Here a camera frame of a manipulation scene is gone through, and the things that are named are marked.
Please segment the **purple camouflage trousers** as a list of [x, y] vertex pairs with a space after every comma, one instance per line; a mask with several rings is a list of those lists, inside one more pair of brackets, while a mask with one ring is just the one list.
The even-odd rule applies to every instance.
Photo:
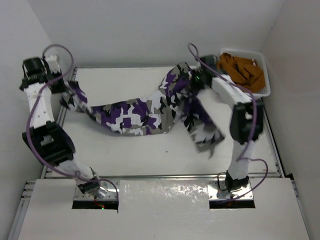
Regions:
[[186, 62], [181, 62], [149, 95], [96, 106], [88, 104], [78, 81], [68, 81], [60, 104], [68, 110], [85, 113], [94, 122], [124, 136], [166, 134], [181, 121], [198, 151], [213, 152], [226, 136], [198, 99], [193, 73]]

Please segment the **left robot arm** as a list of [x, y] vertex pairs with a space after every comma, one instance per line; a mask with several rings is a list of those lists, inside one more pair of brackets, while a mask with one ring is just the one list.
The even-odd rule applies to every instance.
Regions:
[[31, 119], [22, 139], [33, 144], [35, 156], [49, 165], [70, 175], [84, 195], [103, 199], [107, 186], [99, 181], [93, 169], [83, 164], [76, 155], [76, 148], [63, 128], [55, 121], [51, 96], [66, 89], [57, 55], [32, 57], [22, 62], [23, 78], [20, 90], [28, 99]]

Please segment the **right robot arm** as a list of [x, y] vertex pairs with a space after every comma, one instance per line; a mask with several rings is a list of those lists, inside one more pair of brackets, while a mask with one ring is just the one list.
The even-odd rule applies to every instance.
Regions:
[[217, 92], [231, 109], [229, 133], [233, 139], [232, 159], [226, 171], [225, 190], [229, 193], [249, 183], [249, 161], [253, 147], [263, 132], [263, 103], [249, 90], [236, 85], [231, 77], [215, 67], [215, 56], [196, 56], [197, 83]]

